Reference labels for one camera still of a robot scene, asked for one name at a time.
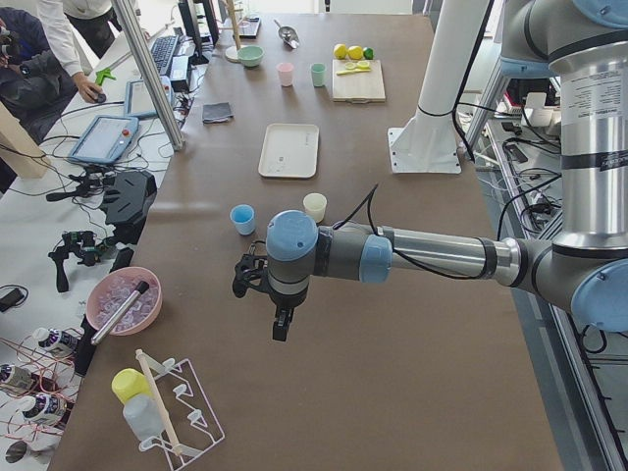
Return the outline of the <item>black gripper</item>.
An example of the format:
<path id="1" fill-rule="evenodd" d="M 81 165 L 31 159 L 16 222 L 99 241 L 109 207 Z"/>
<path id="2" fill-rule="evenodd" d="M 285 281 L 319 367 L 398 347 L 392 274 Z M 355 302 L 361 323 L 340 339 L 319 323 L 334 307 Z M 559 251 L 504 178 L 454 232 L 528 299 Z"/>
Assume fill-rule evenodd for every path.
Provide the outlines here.
<path id="1" fill-rule="evenodd" d="M 305 300 L 307 288 L 300 289 L 296 294 L 281 293 L 273 288 L 268 269 L 268 256 L 255 254 L 258 243 L 265 243 L 265 241 L 261 239 L 252 241 L 248 250 L 235 265 L 233 293 L 237 298 L 244 297 L 249 288 L 267 293 L 276 305 L 272 339 L 286 341 L 293 310 Z"/>

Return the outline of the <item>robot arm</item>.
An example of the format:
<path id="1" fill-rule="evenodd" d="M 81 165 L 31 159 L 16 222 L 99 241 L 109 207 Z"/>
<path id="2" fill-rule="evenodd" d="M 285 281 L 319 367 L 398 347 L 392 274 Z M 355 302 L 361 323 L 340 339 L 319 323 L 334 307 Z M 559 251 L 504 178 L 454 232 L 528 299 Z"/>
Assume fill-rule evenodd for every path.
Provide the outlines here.
<path id="1" fill-rule="evenodd" d="M 538 295 L 579 322 L 627 328 L 627 5 L 510 1 L 502 66 L 560 78 L 562 227 L 552 240 L 438 235 L 355 225 L 319 227 L 298 210 L 270 222 L 264 255 L 235 266 L 233 291 L 267 293 L 273 336 L 288 335 L 313 276 L 381 283 L 394 267 L 493 279 Z"/>

